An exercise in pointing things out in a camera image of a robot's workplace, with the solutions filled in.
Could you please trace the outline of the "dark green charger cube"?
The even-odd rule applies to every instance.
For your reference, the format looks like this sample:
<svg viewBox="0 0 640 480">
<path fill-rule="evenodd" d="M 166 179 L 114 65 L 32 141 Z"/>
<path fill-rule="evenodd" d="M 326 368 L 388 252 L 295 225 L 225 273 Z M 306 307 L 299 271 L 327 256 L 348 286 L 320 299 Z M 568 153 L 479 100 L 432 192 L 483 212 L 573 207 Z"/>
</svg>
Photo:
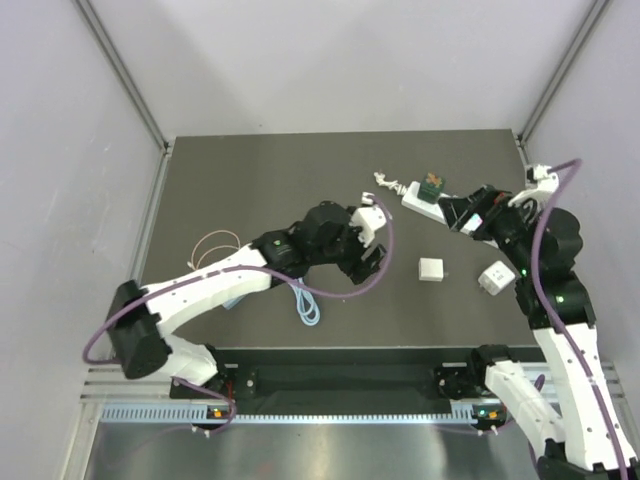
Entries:
<svg viewBox="0 0 640 480">
<path fill-rule="evenodd" d="M 433 172 L 428 172 L 419 182 L 417 197 L 430 204 L 436 204 L 444 191 L 446 179 Z"/>
</svg>

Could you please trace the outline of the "white 80W charger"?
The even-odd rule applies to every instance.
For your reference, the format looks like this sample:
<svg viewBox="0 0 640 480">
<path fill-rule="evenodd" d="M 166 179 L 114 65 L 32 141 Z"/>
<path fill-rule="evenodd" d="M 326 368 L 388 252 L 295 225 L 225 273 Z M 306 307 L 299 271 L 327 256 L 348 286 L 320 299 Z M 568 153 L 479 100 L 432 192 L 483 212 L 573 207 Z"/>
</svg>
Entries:
<svg viewBox="0 0 640 480">
<path fill-rule="evenodd" d="M 418 261 L 418 278 L 422 282 L 442 282 L 448 276 L 444 260 L 422 257 Z"/>
</svg>

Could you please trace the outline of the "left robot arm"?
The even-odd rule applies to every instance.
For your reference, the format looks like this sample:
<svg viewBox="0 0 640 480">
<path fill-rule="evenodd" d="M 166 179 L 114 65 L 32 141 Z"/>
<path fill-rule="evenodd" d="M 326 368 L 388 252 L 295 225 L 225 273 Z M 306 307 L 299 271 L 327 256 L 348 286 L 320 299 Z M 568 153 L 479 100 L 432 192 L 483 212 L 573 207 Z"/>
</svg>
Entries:
<svg viewBox="0 0 640 480">
<path fill-rule="evenodd" d="M 106 333 L 124 376 L 179 377 L 205 396 L 226 387 L 227 374 L 212 347 L 175 332 L 231 300 L 304 277 L 315 266 L 335 265 L 355 285 L 370 289 L 387 255 L 374 242 L 388 216 L 373 203 L 359 208 L 324 201 L 286 229 L 266 232 L 228 257 L 155 284 L 134 280 L 115 292 Z"/>
</svg>

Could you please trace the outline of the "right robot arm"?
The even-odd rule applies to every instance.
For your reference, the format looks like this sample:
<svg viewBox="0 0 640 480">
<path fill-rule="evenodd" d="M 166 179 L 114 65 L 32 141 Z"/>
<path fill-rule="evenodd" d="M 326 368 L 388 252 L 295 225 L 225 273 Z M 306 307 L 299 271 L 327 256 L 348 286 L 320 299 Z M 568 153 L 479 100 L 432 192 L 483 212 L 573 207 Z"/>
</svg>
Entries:
<svg viewBox="0 0 640 480">
<path fill-rule="evenodd" d="M 466 380 L 494 394 L 524 433 L 542 479 L 636 479 L 639 456 L 620 425 L 600 363 L 590 295 L 574 265 L 580 223 L 545 194 L 513 195 L 490 185 L 438 201 L 447 226 L 480 219 L 471 236 L 491 241 L 519 271 L 516 300 L 540 347 L 557 395 L 551 404 L 504 345 L 475 348 Z"/>
</svg>

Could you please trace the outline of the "white multicolour power strip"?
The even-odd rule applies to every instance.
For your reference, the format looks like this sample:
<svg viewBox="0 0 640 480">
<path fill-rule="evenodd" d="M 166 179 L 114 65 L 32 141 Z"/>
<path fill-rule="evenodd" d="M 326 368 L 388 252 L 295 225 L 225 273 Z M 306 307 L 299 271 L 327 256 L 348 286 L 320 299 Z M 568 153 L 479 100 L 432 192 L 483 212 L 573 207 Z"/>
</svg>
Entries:
<svg viewBox="0 0 640 480">
<path fill-rule="evenodd" d="M 418 189 L 419 183 L 417 181 L 413 181 L 405 189 L 405 193 L 402 195 L 401 205 L 415 213 L 446 226 L 447 223 L 442 209 L 437 204 L 431 204 L 419 199 L 417 196 Z M 477 214 L 474 214 L 462 227 L 460 232 L 467 236 L 471 236 L 481 226 L 481 223 L 481 218 Z"/>
</svg>

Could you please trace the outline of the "white cube socket adapter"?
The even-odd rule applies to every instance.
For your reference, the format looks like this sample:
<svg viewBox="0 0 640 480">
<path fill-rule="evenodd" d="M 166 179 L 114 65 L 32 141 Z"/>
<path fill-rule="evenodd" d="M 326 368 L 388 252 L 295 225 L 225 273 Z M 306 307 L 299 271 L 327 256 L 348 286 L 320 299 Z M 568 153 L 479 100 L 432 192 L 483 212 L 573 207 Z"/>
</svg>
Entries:
<svg viewBox="0 0 640 480">
<path fill-rule="evenodd" d="M 508 287 L 515 278 L 515 273 L 504 262 L 498 260 L 480 274 L 478 284 L 488 294 L 496 296 Z"/>
</svg>

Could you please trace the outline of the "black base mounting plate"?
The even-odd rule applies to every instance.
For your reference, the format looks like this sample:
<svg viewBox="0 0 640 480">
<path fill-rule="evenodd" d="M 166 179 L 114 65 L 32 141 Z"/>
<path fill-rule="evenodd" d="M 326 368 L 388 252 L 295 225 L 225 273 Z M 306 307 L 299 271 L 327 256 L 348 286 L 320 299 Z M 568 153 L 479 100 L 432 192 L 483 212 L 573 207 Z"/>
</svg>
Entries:
<svg viewBox="0 0 640 480">
<path fill-rule="evenodd" d="M 467 392 L 468 347 L 218 348 L 218 373 L 203 387 L 235 401 L 241 414 L 444 413 Z"/>
</svg>

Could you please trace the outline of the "blue power strip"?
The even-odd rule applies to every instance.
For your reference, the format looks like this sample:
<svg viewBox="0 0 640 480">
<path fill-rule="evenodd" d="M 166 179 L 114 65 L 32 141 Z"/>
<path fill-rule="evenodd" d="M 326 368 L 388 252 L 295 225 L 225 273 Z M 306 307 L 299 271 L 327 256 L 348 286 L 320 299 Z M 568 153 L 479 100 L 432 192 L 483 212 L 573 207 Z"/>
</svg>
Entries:
<svg viewBox="0 0 640 480">
<path fill-rule="evenodd" d="M 226 309 L 226 310 L 230 310 L 232 309 L 234 306 L 236 306 L 240 301 L 242 301 L 245 298 L 245 296 L 238 296 L 236 298 L 230 299 L 226 302 L 224 302 L 222 304 L 222 306 Z"/>
</svg>

